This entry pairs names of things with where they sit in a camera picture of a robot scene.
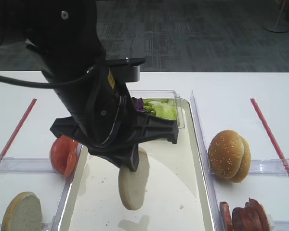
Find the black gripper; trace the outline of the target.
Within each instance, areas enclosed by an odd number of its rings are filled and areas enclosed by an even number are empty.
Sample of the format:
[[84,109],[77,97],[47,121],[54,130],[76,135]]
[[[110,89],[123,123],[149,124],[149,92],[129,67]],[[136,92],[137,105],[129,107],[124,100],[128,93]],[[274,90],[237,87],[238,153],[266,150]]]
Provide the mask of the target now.
[[157,139],[176,143],[179,130],[176,120],[137,111],[126,84],[115,80],[110,68],[103,66],[98,72],[90,72],[84,82],[56,89],[70,116],[56,119],[51,132],[85,145],[92,155],[136,172],[140,143]]

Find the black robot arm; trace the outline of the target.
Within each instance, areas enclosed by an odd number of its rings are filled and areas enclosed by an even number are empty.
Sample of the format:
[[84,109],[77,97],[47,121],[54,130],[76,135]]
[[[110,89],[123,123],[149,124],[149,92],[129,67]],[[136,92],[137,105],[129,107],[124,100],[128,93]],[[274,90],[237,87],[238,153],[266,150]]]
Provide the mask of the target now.
[[93,0],[0,0],[0,47],[26,42],[46,83],[0,76],[0,82],[52,89],[70,116],[51,126],[56,136],[85,145],[89,153],[136,171],[138,145],[176,143],[176,120],[141,112],[126,83],[137,81],[144,58],[108,60],[97,35]]

